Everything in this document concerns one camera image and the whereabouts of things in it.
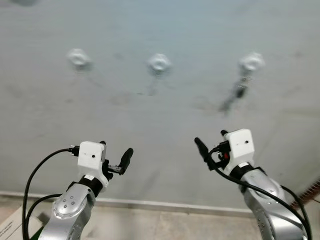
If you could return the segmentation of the key bunch with dark tag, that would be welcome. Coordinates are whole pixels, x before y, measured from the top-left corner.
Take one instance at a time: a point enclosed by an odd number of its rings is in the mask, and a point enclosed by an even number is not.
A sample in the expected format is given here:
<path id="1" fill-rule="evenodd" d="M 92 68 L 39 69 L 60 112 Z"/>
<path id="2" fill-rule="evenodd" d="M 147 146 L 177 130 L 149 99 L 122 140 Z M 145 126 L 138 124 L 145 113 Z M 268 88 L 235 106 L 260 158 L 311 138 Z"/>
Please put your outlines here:
<path id="1" fill-rule="evenodd" d="M 249 70 L 240 71 L 240 78 L 233 85 L 229 95 L 224 99 L 218 110 L 224 114 L 228 114 L 233 106 L 233 103 L 238 99 L 243 98 L 247 89 L 249 89 L 249 82 L 252 79 L 253 73 Z"/>

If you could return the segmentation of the white baseboard strip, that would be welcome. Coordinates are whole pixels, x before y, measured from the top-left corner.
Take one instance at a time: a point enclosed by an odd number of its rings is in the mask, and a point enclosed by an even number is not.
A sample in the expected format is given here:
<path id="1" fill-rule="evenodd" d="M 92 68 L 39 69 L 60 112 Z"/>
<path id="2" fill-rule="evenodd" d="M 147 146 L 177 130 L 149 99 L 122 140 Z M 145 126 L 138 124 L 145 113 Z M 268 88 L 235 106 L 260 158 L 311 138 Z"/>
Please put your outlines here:
<path id="1" fill-rule="evenodd" d="M 134 208 L 142 207 L 158 207 L 163 211 L 169 208 L 190 209 L 190 210 L 211 210 L 211 211 L 242 211 L 249 212 L 248 208 L 231 208 L 223 206 L 205 206 L 205 205 L 189 205 L 183 203 L 148 201 L 139 199 L 118 199 L 118 198 L 97 198 L 96 201 L 102 205 L 114 205 L 115 207 L 134 206 Z"/>

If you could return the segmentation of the brown ribbed floor mat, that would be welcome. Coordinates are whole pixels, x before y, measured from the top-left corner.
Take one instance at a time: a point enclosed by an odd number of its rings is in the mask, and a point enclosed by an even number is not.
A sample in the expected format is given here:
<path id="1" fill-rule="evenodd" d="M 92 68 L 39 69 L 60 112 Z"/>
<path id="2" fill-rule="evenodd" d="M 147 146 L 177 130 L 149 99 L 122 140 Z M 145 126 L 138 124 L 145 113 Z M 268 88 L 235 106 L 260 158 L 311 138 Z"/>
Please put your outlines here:
<path id="1" fill-rule="evenodd" d="M 320 194 L 320 183 L 316 180 L 311 183 L 306 190 L 303 192 L 297 193 L 296 196 L 300 199 L 302 205 L 306 205 L 309 202 L 313 201 Z"/>

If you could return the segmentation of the white printed paper sheet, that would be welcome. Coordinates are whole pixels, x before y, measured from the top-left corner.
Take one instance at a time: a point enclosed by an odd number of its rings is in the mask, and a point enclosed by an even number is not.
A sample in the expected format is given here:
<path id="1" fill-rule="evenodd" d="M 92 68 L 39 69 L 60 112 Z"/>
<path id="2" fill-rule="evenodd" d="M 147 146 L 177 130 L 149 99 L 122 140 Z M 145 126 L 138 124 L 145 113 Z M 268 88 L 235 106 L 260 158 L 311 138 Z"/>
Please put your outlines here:
<path id="1" fill-rule="evenodd" d="M 22 206 L 0 206 L 0 240 L 23 240 Z"/>

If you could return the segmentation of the white round wall hook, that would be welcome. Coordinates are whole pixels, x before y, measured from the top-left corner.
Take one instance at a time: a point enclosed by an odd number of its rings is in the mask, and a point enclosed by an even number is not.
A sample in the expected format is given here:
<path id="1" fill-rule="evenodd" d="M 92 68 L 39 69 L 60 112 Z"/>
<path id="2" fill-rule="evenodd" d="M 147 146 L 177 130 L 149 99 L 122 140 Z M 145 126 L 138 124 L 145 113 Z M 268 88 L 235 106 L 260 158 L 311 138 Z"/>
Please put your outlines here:
<path id="1" fill-rule="evenodd" d="M 265 65 L 265 58 L 258 52 L 250 52 L 238 60 L 239 71 L 242 75 L 255 73 Z"/>
<path id="2" fill-rule="evenodd" d="M 151 74 L 162 75 L 171 70 L 173 64 L 164 54 L 153 54 L 146 60 L 146 65 Z"/>
<path id="3" fill-rule="evenodd" d="M 73 48 L 66 53 L 66 59 L 76 71 L 86 71 L 92 67 L 92 59 L 80 48 Z"/>

